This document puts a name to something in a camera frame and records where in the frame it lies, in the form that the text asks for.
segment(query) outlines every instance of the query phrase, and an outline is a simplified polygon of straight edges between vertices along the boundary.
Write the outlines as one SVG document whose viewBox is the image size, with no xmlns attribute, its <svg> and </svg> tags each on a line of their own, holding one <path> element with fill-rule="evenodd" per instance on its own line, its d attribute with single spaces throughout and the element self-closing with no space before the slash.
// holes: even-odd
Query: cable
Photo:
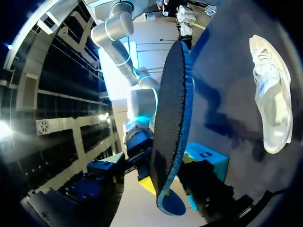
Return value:
<svg viewBox="0 0 303 227">
<path fill-rule="evenodd" d="M 280 195 L 280 194 L 286 194 L 287 193 L 287 190 L 286 189 L 281 189 L 279 191 L 276 191 L 273 194 L 273 197 L 276 196 L 276 195 Z"/>
</svg>

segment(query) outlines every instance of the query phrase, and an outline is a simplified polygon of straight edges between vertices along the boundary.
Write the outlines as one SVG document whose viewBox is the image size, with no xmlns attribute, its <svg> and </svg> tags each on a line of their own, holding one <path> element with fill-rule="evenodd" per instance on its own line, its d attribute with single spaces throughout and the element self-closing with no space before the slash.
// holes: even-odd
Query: yellow object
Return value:
<svg viewBox="0 0 303 227">
<path fill-rule="evenodd" d="M 205 30 L 205 27 L 203 27 L 203 26 L 201 26 L 201 25 L 198 25 L 198 24 L 196 24 L 196 23 L 191 23 L 190 25 L 193 25 L 193 26 L 196 26 L 196 27 L 198 27 L 198 28 L 201 28 L 201 29 Z"/>
<path fill-rule="evenodd" d="M 156 190 L 153 187 L 152 180 L 151 180 L 150 176 L 140 180 L 139 184 L 141 184 L 143 186 L 143 188 L 145 188 L 146 190 L 148 190 L 152 194 L 156 195 Z"/>
<path fill-rule="evenodd" d="M 186 163 L 190 163 L 190 162 L 196 162 L 197 160 L 190 157 L 187 153 L 184 153 L 183 155 L 183 162 L 186 164 Z"/>
</svg>

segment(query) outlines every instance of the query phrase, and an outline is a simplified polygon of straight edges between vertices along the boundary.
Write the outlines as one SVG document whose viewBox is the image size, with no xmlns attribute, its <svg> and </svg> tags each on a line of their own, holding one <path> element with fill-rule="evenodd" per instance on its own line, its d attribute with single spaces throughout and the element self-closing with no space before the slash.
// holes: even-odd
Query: shoelace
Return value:
<svg viewBox="0 0 303 227">
<path fill-rule="evenodd" d="M 260 78 L 260 75 L 257 73 L 257 68 L 261 67 L 261 65 L 274 66 L 275 69 L 279 73 L 281 73 L 280 69 L 276 66 L 275 61 L 273 60 L 272 56 L 270 54 L 263 53 L 264 50 L 266 50 L 266 48 L 263 48 L 263 49 L 257 51 L 252 57 L 252 60 L 255 63 L 255 67 L 254 67 L 252 73 L 254 75 L 254 80 L 255 80 L 256 84 L 258 83 L 259 78 Z"/>
</svg>

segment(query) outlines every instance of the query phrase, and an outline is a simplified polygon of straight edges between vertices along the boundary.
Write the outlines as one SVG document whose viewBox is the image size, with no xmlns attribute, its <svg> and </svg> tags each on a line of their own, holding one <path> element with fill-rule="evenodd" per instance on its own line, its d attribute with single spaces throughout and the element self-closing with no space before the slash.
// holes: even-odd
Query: floor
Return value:
<svg viewBox="0 0 303 227">
<path fill-rule="evenodd" d="M 195 24 L 200 25 L 202 27 L 207 27 L 208 23 L 210 22 L 211 18 L 204 13 L 204 8 L 199 7 L 199 6 L 194 6 L 191 5 L 190 8 L 196 13 L 196 21 Z M 196 26 L 191 26 L 193 29 L 193 40 L 192 40 L 192 45 L 194 46 L 198 39 L 200 38 L 201 34 L 203 33 L 203 29 L 196 27 Z"/>
</svg>

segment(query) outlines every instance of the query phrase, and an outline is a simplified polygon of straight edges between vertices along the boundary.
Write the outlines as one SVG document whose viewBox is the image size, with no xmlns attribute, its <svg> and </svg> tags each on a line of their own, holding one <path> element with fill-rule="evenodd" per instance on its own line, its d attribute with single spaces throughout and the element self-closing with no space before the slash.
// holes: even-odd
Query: white wall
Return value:
<svg viewBox="0 0 303 227">
<path fill-rule="evenodd" d="M 157 81 L 161 81 L 164 62 L 174 41 L 178 39 L 178 31 L 175 23 L 156 21 L 134 22 L 134 33 L 130 36 L 130 41 L 137 42 L 139 67 L 145 67 L 150 70 L 150 74 Z M 126 120 L 126 99 L 112 101 L 115 121 L 118 134 L 122 142 L 123 124 Z"/>
</svg>

